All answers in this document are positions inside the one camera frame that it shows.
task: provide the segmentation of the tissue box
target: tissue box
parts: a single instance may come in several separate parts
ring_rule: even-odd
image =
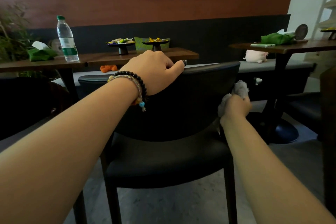
[[[52,60],[57,53],[50,48],[46,48],[43,50],[39,50],[37,48],[28,50],[29,60],[30,61],[45,61],[45,60]]]

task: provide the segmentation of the orange plush toy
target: orange plush toy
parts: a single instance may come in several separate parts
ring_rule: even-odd
[[[103,72],[103,73],[107,73],[109,71],[118,71],[118,68],[116,65],[111,65],[111,66],[101,66],[100,67],[100,70]]]

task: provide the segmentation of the person's right hand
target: person's right hand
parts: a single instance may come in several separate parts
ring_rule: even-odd
[[[246,117],[251,108],[252,105],[248,96],[245,99],[242,99],[238,95],[232,95],[226,102],[224,116]]]
[[[154,95],[169,86],[183,72],[182,60],[175,64],[163,52],[145,51],[132,58],[120,71],[130,71],[141,77],[147,95]]]

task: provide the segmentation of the pillow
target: pillow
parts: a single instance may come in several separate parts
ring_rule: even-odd
[[[169,42],[166,44],[161,44],[161,49],[163,50],[169,48],[170,38],[166,39],[169,40]],[[135,48],[137,51],[147,51],[153,49],[153,45],[143,44],[143,42],[149,42],[149,38],[134,37],[134,41],[135,41]]]

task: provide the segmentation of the water bottle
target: water bottle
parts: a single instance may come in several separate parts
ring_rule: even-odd
[[[61,42],[65,60],[68,62],[78,61],[79,57],[75,46],[74,35],[72,34],[69,25],[65,22],[63,16],[58,15],[57,20],[57,34],[59,41]]]

